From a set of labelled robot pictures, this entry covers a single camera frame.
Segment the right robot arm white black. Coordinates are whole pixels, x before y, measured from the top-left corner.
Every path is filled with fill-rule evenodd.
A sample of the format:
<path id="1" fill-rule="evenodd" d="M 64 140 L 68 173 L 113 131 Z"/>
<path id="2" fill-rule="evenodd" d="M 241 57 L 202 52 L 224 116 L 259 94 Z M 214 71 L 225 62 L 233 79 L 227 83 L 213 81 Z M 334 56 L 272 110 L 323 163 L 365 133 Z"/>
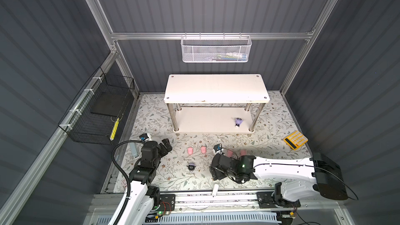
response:
<path id="1" fill-rule="evenodd" d="M 217 153 L 209 167 L 213 180 L 228 178 L 237 184 L 278 178 L 272 192 L 258 192 L 260 208 L 299 208 L 300 200 L 317 195 L 330 200 L 349 199 L 341 168 L 321 153 L 303 159 L 267 159 L 244 155 L 237 159 Z"/>

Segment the dark purple toy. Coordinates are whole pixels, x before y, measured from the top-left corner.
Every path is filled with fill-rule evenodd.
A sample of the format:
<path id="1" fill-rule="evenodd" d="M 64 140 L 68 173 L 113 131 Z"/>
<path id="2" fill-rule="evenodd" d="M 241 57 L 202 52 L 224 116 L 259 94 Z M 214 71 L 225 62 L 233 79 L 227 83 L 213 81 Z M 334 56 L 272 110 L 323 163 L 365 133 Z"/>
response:
<path id="1" fill-rule="evenodd" d="M 189 163 L 187 165 L 187 168 L 188 168 L 189 171 L 194 171 L 195 168 L 196 168 L 196 165 L 195 165 L 195 163 Z"/>

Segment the light purple toy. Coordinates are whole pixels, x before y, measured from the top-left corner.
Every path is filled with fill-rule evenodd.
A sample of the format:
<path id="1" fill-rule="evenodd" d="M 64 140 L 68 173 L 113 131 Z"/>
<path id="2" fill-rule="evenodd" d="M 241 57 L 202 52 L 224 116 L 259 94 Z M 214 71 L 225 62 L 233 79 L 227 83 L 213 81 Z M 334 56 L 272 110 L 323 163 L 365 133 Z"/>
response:
<path id="1" fill-rule="evenodd" d="M 240 125 L 242 124 L 243 119 L 242 118 L 236 118 L 235 119 L 235 127 L 240 127 Z"/>

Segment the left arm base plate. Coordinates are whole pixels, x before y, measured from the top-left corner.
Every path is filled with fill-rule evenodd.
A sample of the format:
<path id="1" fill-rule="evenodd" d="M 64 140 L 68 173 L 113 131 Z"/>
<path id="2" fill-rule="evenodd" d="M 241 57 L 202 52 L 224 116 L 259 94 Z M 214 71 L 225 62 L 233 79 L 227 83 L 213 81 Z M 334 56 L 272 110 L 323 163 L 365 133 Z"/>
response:
<path id="1" fill-rule="evenodd" d="M 162 194 L 159 202 L 150 211 L 150 215 L 168 215 L 175 210 L 176 195 L 175 194 Z"/>

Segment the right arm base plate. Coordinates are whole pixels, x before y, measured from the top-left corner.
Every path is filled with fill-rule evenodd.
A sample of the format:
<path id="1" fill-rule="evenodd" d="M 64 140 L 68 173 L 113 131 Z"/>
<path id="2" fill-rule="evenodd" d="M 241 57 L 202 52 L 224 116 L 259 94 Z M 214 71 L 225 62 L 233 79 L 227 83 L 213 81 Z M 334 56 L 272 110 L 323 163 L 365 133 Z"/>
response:
<path id="1" fill-rule="evenodd" d="M 274 191 L 261 191 L 256 193 L 258 205 L 260 208 L 299 208 L 299 200 L 290 202 L 281 195 L 275 195 Z"/>

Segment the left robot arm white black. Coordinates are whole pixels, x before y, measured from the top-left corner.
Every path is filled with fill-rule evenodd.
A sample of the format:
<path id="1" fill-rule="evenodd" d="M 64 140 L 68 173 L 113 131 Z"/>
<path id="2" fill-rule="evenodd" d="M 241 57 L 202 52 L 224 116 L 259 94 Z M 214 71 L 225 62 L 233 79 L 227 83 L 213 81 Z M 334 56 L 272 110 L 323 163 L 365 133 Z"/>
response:
<path id="1" fill-rule="evenodd" d="M 142 157 L 129 174 L 115 160 L 117 149 L 128 143 L 142 145 Z M 161 201 L 160 190 L 156 186 L 151 186 L 151 183 L 156 176 L 161 158 L 171 151 L 172 145 L 168 139 L 163 139 L 161 143 L 149 139 L 128 140 L 121 142 L 112 150 L 112 163 L 127 181 L 127 188 L 109 221 L 110 225 L 142 225 L 147 221 L 157 220 L 165 214 L 165 209 L 159 211 L 161 206 L 165 206 Z"/>

